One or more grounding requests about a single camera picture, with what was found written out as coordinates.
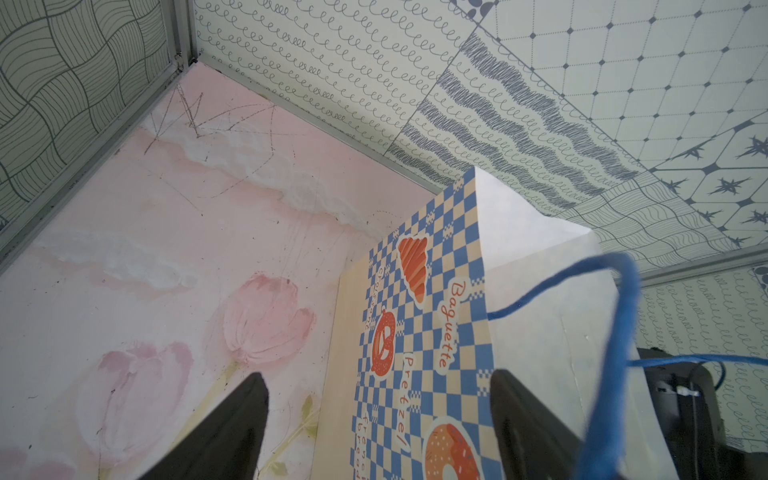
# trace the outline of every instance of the scribble stripe pattern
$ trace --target scribble stripe pattern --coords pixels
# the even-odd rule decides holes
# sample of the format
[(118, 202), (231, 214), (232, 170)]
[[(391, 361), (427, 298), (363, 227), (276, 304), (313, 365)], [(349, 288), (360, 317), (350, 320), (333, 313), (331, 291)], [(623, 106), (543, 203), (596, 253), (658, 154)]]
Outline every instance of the scribble stripe pattern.
[(169, 64), (159, 0), (0, 3), (0, 229)]
[(411, 151), (431, 167), (412, 170), (441, 187), (450, 182), (436, 175), (457, 178), (458, 162), (482, 167), (552, 215), (646, 171), (585, 118), (573, 117), (570, 104), (527, 79), (531, 72), (516, 58), (492, 49), (497, 45), (482, 31), (468, 38), (388, 156), (402, 162)]

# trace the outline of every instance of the star pattern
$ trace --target star pattern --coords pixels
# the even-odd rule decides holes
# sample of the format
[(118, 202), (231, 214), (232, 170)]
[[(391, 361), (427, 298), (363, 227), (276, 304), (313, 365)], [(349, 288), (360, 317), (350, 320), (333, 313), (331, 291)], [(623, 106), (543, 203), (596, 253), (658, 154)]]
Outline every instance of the star pattern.
[(732, 237), (728, 237), (728, 240), (732, 241), (734, 245), (736, 245), (737, 247), (741, 248), (741, 243), (742, 243), (743, 241), (745, 241), (745, 240), (748, 240), (748, 239), (750, 239), (750, 238), (752, 238), (752, 237), (744, 237), (744, 238), (739, 238), (739, 237), (736, 237), (736, 238), (732, 238)]
[(695, 157), (697, 160), (701, 160), (702, 150), (704, 150), (703, 145), (699, 145), (698, 147), (693, 147), (690, 150), (686, 150), (683, 152), (683, 158)]
[(744, 180), (725, 180), (724, 178), (720, 179), (720, 186), (716, 188), (714, 191), (710, 192), (711, 194), (721, 194), (724, 192), (731, 192), (732, 194), (736, 195), (737, 190), (747, 180), (752, 180), (751, 177), (745, 178)]
[(722, 212), (722, 210), (718, 210), (717, 212), (705, 212), (705, 213), (702, 213), (702, 212), (696, 210), (696, 212), (698, 212), (698, 214), (701, 215), (705, 220), (708, 220), (708, 221), (711, 222), (712, 221), (712, 217), (714, 217), (718, 213)]
[(759, 140), (757, 137), (752, 137), (752, 144), (744, 150), (746, 151), (741, 155), (738, 155), (737, 158), (741, 158), (745, 155), (752, 155), (754, 157), (757, 154), (763, 154), (768, 158), (768, 137), (765, 140)]
[(768, 224), (768, 212), (758, 212), (757, 210), (752, 210), (752, 217), (747, 218), (745, 221), (741, 223), (757, 223), (761, 222), (764, 225)]
[(684, 181), (687, 181), (687, 178), (684, 178), (683, 180), (680, 180), (678, 182), (665, 182), (664, 180), (661, 181), (662, 184), (666, 185), (667, 188), (672, 190), (674, 193), (678, 194), (680, 192), (677, 191), (677, 188), (680, 187), (680, 184), (682, 184)]

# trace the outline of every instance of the white paper bag top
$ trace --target white paper bag top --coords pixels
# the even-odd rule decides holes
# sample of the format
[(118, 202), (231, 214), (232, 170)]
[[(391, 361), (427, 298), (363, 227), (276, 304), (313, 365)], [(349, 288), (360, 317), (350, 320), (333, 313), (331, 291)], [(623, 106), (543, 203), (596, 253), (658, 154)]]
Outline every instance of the white paper bag top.
[[(588, 228), (540, 214), (507, 185), (475, 170), (487, 311), (510, 305), (542, 280), (602, 253)], [(609, 271), (589, 273), (489, 321), (495, 368), (509, 370), (582, 439), (597, 397), (616, 297)], [(637, 358), (634, 345), (628, 355)], [(630, 372), (625, 388), (627, 451), (621, 473), (677, 478), (642, 370)]]

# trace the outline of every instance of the blue rope handle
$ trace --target blue rope handle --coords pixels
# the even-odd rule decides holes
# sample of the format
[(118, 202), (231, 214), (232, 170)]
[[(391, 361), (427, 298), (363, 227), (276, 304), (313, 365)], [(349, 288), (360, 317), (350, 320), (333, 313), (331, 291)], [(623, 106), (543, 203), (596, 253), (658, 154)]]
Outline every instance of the blue rope handle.
[(680, 362), (730, 361), (768, 366), (768, 360), (747, 356), (693, 354), (662, 359), (642, 359), (628, 362), (637, 299), (640, 296), (640, 276), (631, 257), (626, 253), (606, 253), (588, 257), (547, 278), (518, 301), (501, 310), (488, 313), (488, 319), (499, 319), (528, 305), (536, 296), (557, 286), (572, 276), (613, 268), (621, 275), (619, 297), (614, 312), (614, 324), (605, 347), (603, 374), (598, 386), (598, 399), (587, 427), (574, 474), (575, 480), (610, 480), (616, 476), (616, 465), (624, 453), (624, 398), (626, 396), (627, 366), (655, 366)]

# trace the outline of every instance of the pink floral wallpaper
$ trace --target pink floral wallpaper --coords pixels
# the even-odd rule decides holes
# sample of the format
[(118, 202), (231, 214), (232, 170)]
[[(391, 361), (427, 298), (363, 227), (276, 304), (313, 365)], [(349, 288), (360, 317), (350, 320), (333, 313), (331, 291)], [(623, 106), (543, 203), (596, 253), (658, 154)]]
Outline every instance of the pink floral wallpaper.
[(193, 66), (0, 276), (0, 476), (136, 478), (259, 371), (308, 478), (339, 275), (431, 196)]

